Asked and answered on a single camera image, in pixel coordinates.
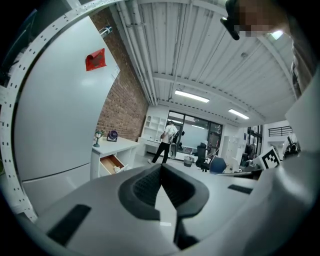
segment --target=open drawer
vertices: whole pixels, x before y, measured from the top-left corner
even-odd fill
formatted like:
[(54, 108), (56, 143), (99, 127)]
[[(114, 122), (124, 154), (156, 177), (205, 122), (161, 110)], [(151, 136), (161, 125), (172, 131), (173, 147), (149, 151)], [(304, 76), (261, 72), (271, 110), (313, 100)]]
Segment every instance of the open drawer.
[(119, 167), (119, 172), (122, 172), (125, 170), (126, 166), (123, 165), (122, 162), (119, 161), (118, 158), (116, 158), (114, 155), (108, 155), (105, 157), (100, 158), (99, 163), (99, 176), (106, 176), (111, 174), (116, 174), (115, 167)]

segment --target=brick wall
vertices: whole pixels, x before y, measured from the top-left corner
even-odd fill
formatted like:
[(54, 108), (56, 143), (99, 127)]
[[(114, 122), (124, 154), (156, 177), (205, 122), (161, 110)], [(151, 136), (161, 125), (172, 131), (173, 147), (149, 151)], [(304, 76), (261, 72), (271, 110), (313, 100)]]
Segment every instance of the brick wall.
[(112, 26), (112, 33), (104, 41), (120, 68), (96, 128), (106, 132), (116, 130), (120, 137), (137, 141), (143, 129), (148, 102), (109, 8), (91, 16), (91, 19), (98, 30)]

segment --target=red sticker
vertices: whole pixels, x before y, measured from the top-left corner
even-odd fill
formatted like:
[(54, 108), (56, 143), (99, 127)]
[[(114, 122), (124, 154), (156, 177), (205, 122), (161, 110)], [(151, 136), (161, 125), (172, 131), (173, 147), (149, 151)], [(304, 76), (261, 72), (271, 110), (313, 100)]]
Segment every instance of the red sticker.
[(105, 48), (91, 53), (85, 59), (86, 71), (95, 70), (105, 66), (107, 66), (105, 60)]

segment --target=black railing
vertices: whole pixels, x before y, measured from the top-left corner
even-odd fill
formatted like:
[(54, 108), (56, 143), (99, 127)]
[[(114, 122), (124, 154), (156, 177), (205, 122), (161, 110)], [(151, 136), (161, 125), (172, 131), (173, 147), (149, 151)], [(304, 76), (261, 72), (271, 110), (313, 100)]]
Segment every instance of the black railing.
[(283, 127), (277, 127), (277, 128), (271, 128), (269, 130), (269, 137), (273, 136), (288, 136), (290, 133), (292, 133), (291, 126), (283, 126)]

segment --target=floor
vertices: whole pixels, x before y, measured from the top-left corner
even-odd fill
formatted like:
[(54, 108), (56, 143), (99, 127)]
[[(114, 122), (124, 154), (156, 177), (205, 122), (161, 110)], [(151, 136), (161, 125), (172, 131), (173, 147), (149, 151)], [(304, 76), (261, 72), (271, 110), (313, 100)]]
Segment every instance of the floor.
[[(145, 165), (150, 165), (148, 163), (148, 159), (152, 160), (154, 155), (146, 154), (145, 156), (135, 155), (134, 159), (134, 168), (142, 167)], [(156, 161), (157, 164), (162, 163), (163, 158), (159, 157)], [(182, 161), (168, 159), (167, 164), (171, 165), (172, 167), (176, 168), (179, 171), (188, 173), (188, 172), (201, 172), (201, 170), (196, 167), (193, 163), (191, 167), (184, 166)], [(156, 197), (155, 201), (155, 208), (160, 212), (160, 230), (162, 231), (163, 235), (169, 240), (173, 241), (174, 234), (175, 234), (175, 227), (177, 221), (177, 211), (172, 205), (171, 201), (169, 200), (164, 188), (161, 186), (159, 192)]]

